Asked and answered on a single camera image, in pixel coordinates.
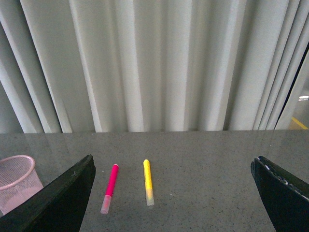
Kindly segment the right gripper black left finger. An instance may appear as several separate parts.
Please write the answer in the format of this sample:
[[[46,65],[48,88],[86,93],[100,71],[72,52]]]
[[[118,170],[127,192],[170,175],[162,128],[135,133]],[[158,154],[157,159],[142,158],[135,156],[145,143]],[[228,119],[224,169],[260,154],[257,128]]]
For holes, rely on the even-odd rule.
[[[94,183],[87,155],[34,196],[0,219],[2,232],[78,232]]]

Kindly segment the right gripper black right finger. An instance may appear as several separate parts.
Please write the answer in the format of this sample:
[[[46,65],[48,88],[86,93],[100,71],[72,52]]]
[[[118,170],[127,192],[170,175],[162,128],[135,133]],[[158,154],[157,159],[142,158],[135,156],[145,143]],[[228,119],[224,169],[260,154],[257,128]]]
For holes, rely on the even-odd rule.
[[[277,232],[309,230],[309,185],[263,156],[251,162],[251,173]]]

